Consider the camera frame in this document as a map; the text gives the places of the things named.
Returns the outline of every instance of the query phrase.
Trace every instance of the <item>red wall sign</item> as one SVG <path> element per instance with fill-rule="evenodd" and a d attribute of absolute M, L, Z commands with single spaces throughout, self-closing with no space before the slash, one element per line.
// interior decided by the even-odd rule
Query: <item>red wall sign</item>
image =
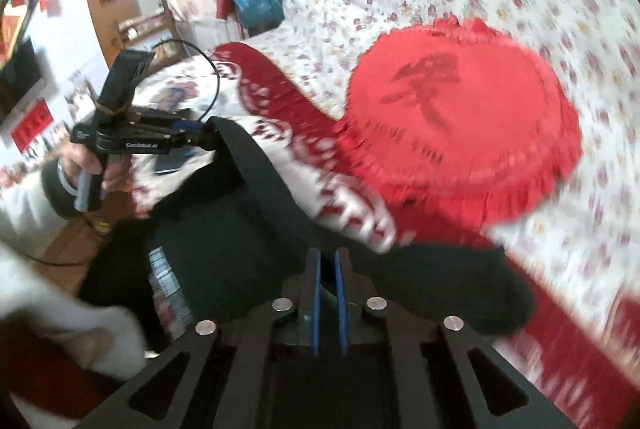
<path fill-rule="evenodd" d="M 23 152 L 31 141 L 53 122 L 49 106 L 44 99 L 40 99 L 20 124 L 11 132 L 18 151 Z"/>

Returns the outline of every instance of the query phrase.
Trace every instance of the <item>bed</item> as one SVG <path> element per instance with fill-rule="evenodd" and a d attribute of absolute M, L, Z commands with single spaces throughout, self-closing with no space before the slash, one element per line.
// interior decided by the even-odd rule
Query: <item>bed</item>
<path fill-rule="evenodd" d="M 538 51 L 580 116 L 584 155 L 535 212 L 482 234 L 530 277 L 538 310 L 498 351 L 580 428 L 613 429 L 640 387 L 640 5 L 637 0 L 284 0 L 286 20 L 212 52 L 223 74 L 212 113 L 252 133 L 311 217 L 383 251 L 420 225 L 349 174 L 332 124 L 349 77 L 380 33 L 450 15 L 482 18 Z M 191 58 L 146 79 L 135 104 L 205 110 L 208 63 Z M 209 161 L 172 175 L 135 161 L 141 213 Z"/>

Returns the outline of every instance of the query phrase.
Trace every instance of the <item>red round cushion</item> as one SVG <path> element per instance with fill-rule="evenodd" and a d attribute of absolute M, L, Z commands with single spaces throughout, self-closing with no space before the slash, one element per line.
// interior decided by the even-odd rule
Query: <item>red round cushion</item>
<path fill-rule="evenodd" d="M 552 68 L 480 19 L 381 35 L 353 70 L 337 132 L 387 200 L 475 229 L 534 208 L 581 155 Z"/>

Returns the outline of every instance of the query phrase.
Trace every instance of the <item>black cuff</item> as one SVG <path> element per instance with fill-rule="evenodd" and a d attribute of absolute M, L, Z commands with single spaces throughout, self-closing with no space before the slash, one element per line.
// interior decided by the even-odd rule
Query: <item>black cuff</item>
<path fill-rule="evenodd" d="M 67 192 L 58 177 L 58 159 L 42 167 L 41 178 L 44 194 L 58 216 L 69 219 L 80 215 L 74 206 L 76 198 Z"/>

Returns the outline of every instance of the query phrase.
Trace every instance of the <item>metal screw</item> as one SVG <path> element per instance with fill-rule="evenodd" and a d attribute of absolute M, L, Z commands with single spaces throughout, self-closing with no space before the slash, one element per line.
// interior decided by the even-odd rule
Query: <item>metal screw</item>
<path fill-rule="evenodd" d="M 444 327 L 447 330 L 451 330 L 452 332 L 458 332 L 460 330 L 462 330 L 462 327 L 464 326 L 464 322 L 460 317 L 456 317 L 454 315 L 450 315 L 449 317 L 446 317 L 446 319 L 444 319 Z"/>
<path fill-rule="evenodd" d="M 278 297 L 272 304 L 271 307 L 276 312 L 288 312 L 293 308 L 293 303 L 287 297 Z"/>
<path fill-rule="evenodd" d="M 200 321 L 196 324 L 196 332 L 200 335 L 211 335 L 216 331 L 216 324 L 213 321 Z"/>
<path fill-rule="evenodd" d="M 372 310 L 384 310 L 386 308 L 386 299 L 382 297 L 369 297 L 367 306 Z"/>

